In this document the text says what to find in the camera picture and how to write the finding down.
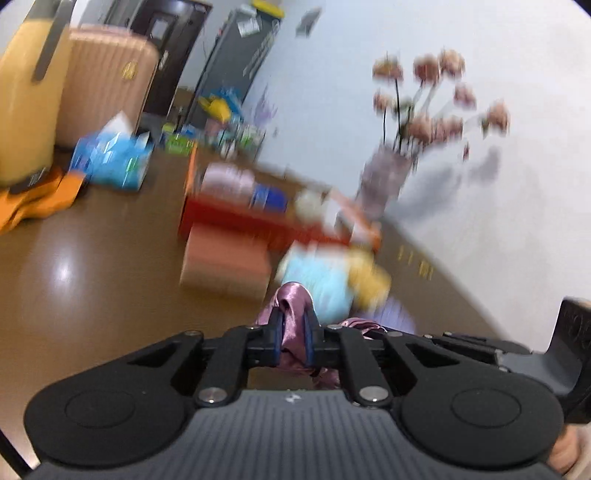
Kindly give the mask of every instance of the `red box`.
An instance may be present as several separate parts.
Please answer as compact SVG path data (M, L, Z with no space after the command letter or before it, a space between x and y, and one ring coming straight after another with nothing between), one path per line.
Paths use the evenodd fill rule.
M194 224L202 223L252 235L265 241L270 250L276 251L287 250L294 241L302 244L318 242L320 244L349 245L351 243L350 232L344 231L342 235L329 235L323 231L321 225L304 225L295 216L293 199L297 193L309 187L318 190L317 187L310 186L295 178L289 178L287 175L282 178L253 164L246 165L236 162L238 168L251 170L256 181L278 187L287 195L288 210L286 213L266 212L227 202L206 193L195 193L194 179L199 164L206 167L209 163L216 161L223 162L224 159L207 150L198 150L197 147L193 149L185 182L183 213L178 227L178 233L183 239L186 240L189 237ZM353 218L353 222L359 222L363 225L363 228L371 233L372 249L377 251L381 243L379 230L375 229L363 218L350 200L334 190L330 190L330 195L336 195L338 202L342 203L343 213L347 217Z

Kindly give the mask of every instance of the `artificial flower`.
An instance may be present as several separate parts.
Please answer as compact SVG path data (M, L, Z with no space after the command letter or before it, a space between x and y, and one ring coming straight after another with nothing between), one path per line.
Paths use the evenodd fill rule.
M431 123L431 140L434 143L445 143L462 137L464 122L461 118L438 118Z
M414 61L414 76L421 83L435 85L439 81L439 64L433 55L425 55Z
M431 120L427 115L419 115L408 124L407 134L416 138L419 142L429 144L432 142Z
M447 73L450 77L461 77L466 70L466 62L455 50L442 50L439 54L439 66L441 72Z
M472 89L464 84L458 83L453 91L453 103L462 108L476 108L476 97Z
M509 130L509 111L501 101L493 104L486 113L489 126L497 127L502 133Z
M397 59L386 57L374 63L373 77L388 82L402 81L402 67Z
M385 95L380 92L376 92L374 95L374 110L377 113L384 113L389 108L392 108L394 103L394 98L390 95Z

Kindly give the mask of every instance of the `screw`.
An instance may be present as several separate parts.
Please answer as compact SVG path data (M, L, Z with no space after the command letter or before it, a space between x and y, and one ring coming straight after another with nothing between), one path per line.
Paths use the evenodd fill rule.
M359 395L361 398L367 401L381 401L388 398L388 390L382 387L378 387L377 385L372 385L370 387L363 387L359 390Z
M207 403L219 403L225 400L227 396L226 391L218 387L204 388L199 392L199 400Z

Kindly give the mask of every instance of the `orange box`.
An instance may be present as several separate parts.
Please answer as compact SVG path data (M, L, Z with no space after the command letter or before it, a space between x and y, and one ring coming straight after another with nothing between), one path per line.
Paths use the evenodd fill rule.
M335 189L319 187L295 178L287 173L283 177L270 173L252 163L234 161L237 168L248 169L258 183L277 187L283 191L288 199L285 213L268 212L227 202L206 193L195 192L196 179L202 175L210 163L224 162L217 154L195 147L190 157L189 169L185 182L185 201L178 233L183 239L189 237L193 225L202 224L241 232L256 237L267 244L268 249L286 251L294 241L302 244L317 242L319 244L352 243L353 226L356 231L361 230L364 238L368 238L374 251L379 250L381 234L379 229L370 225L360 210ZM327 233L321 225L305 225L301 223L293 208L293 201L297 194L304 189L321 191L325 196L337 202L340 206L340 217L344 219L343 228L339 225L332 233Z
M191 229L181 284L262 300L270 277L264 242L204 225Z

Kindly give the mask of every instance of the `vase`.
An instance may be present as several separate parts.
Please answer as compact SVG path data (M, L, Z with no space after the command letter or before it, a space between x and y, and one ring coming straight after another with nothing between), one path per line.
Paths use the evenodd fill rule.
M398 198L412 166L412 158L384 144L374 152L365 164L356 197L369 220L381 218L389 200Z

